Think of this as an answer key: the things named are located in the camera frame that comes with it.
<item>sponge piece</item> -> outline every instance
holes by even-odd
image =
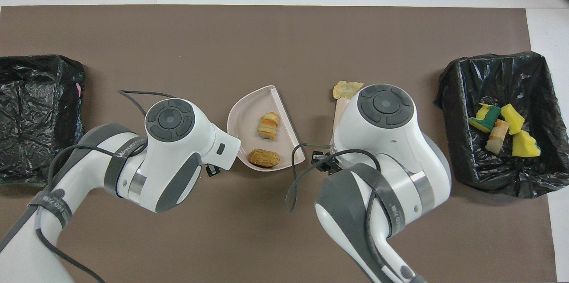
[[[526,131],[520,131],[512,137],[512,155],[514,157],[537,157],[541,149],[535,139]]]
[[[500,114],[504,117],[504,120],[510,123],[510,134],[514,135],[522,131],[522,125],[524,125],[524,117],[522,117],[516,109],[511,104],[504,105]]]
[[[490,110],[490,104],[479,103],[481,108],[476,112],[476,119],[483,120],[488,114],[488,110]]]
[[[476,117],[471,117],[468,120],[468,123],[473,127],[477,128],[482,132],[490,132],[494,127],[494,123],[496,123],[496,119],[498,119],[498,115],[500,115],[500,108],[494,105],[490,105],[488,108],[488,113],[484,116],[484,119],[476,119]]]

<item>brown table mat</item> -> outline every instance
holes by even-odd
[[[525,11],[505,8],[4,6],[0,16],[0,55],[83,63],[86,129],[121,123],[143,133],[138,109],[116,93],[137,89],[186,98],[225,130],[236,101],[274,84],[301,142],[328,143],[331,89],[351,80],[405,89],[421,129],[447,156],[433,105],[442,69],[462,56],[526,50]],[[147,108],[158,100],[140,99]],[[317,220],[324,177],[311,172],[291,215],[290,168],[257,172],[238,160],[213,178],[202,173],[184,204],[163,214],[95,190],[58,247],[110,283],[367,282]],[[0,236],[33,194],[0,187]],[[454,182],[447,202],[389,241],[431,282],[556,280],[545,196],[516,199]],[[77,282],[93,281],[66,267]]]

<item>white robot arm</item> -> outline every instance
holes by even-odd
[[[159,101],[144,123],[146,148],[144,137],[119,124],[102,125],[83,136],[79,147],[86,148],[73,151],[55,175],[53,190],[40,192],[2,240],[0,282],[73,282],[59,257],[45,245],[56,244],[90,190],[103,187],[152,212],[164,212],[185,200],[202,163],[228,170],[240,147],[238,139],[183,99]],[[41,242],[37,229],[47,243]]]
[[[321,225],[371,281],[425,282],[386,241],[450,194],[449,164],[421,133],[411,97],[388,84],[358,92],[334,131],[331,154],[350,149],[370,156],[335,157],[332,171],[338,172],[325,179],[315,200]]]

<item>black plastic bag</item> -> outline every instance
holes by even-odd
[[[511,103],[525,118],[522,130],[541,148],[535,158],[512,156],[506,136],[500,155],[485,149],[489,133],[468,124],[478,103]],[[478,190],[535,198],[569,184],[569,143],[543,56],[487,54],[449,63],[439,78],[435,104],[443,109],[453,170]]]
[[[83,136],[84,78],[63,56],[0,57],[0,185],[46,184],[51,160]]]

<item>plastic tray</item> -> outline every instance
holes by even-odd
[[[268,112],[274,112],[279,116],[275,141],[263,139],[256,132],[260,118]],[[237,157],[253,170],[277,171],[293,165],[290,154],[299,142],[274,85],[253,91],[235,103],[227,119],[227,133],[241,140]],[[277,152],[280,155],[280,162],[271,168],[255,166],[248,161],[248,155],[254,149]],[[302,149],[297,150],[295,163],[298,164],[305,158]]]

